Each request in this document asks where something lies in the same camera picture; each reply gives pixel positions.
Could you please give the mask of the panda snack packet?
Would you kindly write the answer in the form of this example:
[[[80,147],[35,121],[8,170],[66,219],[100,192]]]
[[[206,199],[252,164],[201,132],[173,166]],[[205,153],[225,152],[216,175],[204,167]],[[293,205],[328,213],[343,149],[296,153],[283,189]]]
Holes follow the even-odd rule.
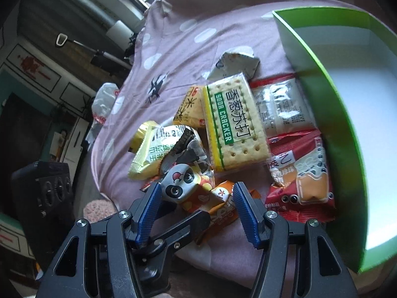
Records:
[[[214,186],[199,168],[185,163],[173,166],[160,182],[163,200],[173,202],[188,213],[209,204]]]

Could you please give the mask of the silver foil snack packet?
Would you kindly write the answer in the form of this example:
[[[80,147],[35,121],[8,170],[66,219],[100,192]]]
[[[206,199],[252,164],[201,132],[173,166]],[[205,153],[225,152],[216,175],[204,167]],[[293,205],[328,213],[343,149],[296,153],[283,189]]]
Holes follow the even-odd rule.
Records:
[[[224,52],[209,73],[207,80],[218,81],[242,73],[247,80],[253,78],[260,59],[240,52]]]

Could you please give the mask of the yellow black snack packet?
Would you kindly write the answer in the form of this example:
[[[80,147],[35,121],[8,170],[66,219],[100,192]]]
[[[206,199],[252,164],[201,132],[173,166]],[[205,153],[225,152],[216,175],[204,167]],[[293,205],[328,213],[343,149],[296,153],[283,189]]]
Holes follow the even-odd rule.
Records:
[[[210,158],[204,150],[199,134],[188,126],[174,147],[162,159],[159,176],[164,178],[171,168],[182,163],[197,168],[198,172],[209,177],[210,181],[215,180]]]

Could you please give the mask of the red bubble tea snack packet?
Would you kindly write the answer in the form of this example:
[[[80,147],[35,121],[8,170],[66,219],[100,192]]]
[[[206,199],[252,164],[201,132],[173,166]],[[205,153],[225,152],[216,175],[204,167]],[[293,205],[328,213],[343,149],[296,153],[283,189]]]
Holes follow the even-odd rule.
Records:
[[[321,132],[284,135],[270,144],[270,151],[272,184],[265,207],[289,221],[333,221],[335,199]]]

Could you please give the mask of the orange snack packet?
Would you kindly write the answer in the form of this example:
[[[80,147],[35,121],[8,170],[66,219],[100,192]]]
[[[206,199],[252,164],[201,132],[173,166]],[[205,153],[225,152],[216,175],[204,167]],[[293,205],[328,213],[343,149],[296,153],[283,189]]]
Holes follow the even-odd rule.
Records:
[[[199,209],[206,211],[210,216],[210,224],[195,240],[197,245],[204,244],[217,235],[226,226],[238,218],[237,209],[233,200],[234,182],[224,181],[209,192],[209,195],[200,195],[198,198],[209,199]]]

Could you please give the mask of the pale yellow snack packet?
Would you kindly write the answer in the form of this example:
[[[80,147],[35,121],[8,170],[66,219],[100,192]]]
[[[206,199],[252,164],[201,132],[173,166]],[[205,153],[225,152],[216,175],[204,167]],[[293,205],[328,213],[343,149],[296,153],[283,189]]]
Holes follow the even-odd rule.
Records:
[[[186,126],[160,126],[155,121],[144,122],[134,134],[129,152],[134,154],[128,177],[146,180],[156,176],[163,158],[181,138]]]

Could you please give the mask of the soda cracker packet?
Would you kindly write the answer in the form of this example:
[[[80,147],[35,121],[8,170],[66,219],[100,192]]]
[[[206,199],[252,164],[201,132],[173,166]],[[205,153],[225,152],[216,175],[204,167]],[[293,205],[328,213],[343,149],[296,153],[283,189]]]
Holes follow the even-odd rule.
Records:
[[[201,101],[216,172],[239,170],[270,158],[262,119],[243,73],[206,85]]]

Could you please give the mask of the yellow rice cracker packet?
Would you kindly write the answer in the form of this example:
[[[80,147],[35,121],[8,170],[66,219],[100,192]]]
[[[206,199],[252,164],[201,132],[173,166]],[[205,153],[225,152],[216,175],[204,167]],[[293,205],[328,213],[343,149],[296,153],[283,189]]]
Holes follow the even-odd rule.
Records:
[[[205,127],[201,88],[199,85],[193,85],[189,88],[173,118],[173,124],[187,125],[192,128]]]

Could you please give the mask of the white red-edged snack packet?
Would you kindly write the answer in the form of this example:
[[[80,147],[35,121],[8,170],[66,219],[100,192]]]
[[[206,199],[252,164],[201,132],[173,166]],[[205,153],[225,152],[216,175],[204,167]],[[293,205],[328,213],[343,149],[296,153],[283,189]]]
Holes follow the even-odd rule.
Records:
[[[311,131],[316,122],[293,73],[249,83],[267,137]]]

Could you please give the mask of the white red plastic bag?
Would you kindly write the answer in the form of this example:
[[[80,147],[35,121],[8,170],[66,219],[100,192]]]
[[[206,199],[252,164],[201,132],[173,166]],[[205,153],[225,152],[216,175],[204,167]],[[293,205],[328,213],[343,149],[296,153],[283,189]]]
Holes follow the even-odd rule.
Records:
[[[119,89],[115,83],[104,83],[98,90],[92,102],[92,126],[85,140],[91,145],[95,142],[106,119],[110,115],[115,101],[118,97]]]

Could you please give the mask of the stick vacuum cleaner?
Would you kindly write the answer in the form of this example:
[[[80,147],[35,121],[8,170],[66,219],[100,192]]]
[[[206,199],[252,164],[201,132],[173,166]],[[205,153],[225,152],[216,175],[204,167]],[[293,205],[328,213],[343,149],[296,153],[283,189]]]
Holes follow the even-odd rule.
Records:
[[[90,51],[94,56],[103,56],[105,59],[108,59],[108,60],[114,62],[115,64],[125,68],[125,69],[128,69],[128,70],[132,69],[132,66],[130,64],[126,63],[125,61],[123,61],[123,60],[121,60],[121,59],[119,59],[117,57],[115,57],[114,55],[111,55],[110,53],[105,52],[103,50],[97,50],[97,49],[91,48],[91,47],[89,47],[89,46],[87,46],[87,45],[85,45],[85,44],[83,44],[81,42],[78,42],[78,41],[74,40],[74,39],[70,39],[69,36],[67,36],[66,34],[63,34],[63,33],[59,33],[58,34],[58,36],[57,36],[57,38],[55,40],[55,46],[57,48],[62,48],[62,47],[64,47],[64,45],[66,45],[67,42],[70,42],[72,44],[76,44],[76,45],[84,48],[85,50]]]

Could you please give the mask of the green cardboard box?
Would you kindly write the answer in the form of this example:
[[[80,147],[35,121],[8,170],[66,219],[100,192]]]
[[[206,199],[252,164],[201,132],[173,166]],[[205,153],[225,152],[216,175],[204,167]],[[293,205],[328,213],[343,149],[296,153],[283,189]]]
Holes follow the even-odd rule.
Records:
[[[396,34],[343,7],[273,17],[326,145],[337,208],[328,234],[351,270],[368,271],[396,255]]]

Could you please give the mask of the pink polka dot bedsheet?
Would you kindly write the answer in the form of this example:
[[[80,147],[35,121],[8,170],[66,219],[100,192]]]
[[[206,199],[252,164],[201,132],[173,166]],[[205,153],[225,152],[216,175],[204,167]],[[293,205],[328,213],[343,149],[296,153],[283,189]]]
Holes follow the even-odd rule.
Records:
[[[133,159],[128,145],[139,126],[148,120],[163,123],[175,115],[191,85],[204,85],[204,74],[228,50],[254,52],[261,64],[258,78],[291,73],[272,11],[290,7],[332,6],[363,9],[379,20],[387,20],[376,0],[155,0],[145,13],[139,32],[132,71],[124,82],[114,110],[101,129],[92,151],[92,173],[98,190],[119,209],[127,209],[143,194],[142,182],[127,172]],[[157,96],[149,96],[150,85],[164,79]],[[327,225],[330,237],[344,263],[358,271],[365,251],[366,206],[364,191],[349,190],[352,173],[340,180],[343,162],[351,158],[354,144],[351,127],[342,118],[341,105],[332,105],[336,95],[326,87],[325,96],[309,96],[316,123],[326,145],[328,162],[336,149],[331,176],[336,189],[336,221]],[[353,168],[353,176],[358,168]],[[176,256],[194,267],[251,287],[261,252],[249,244],[237,220],[197,245],[190,243]]]

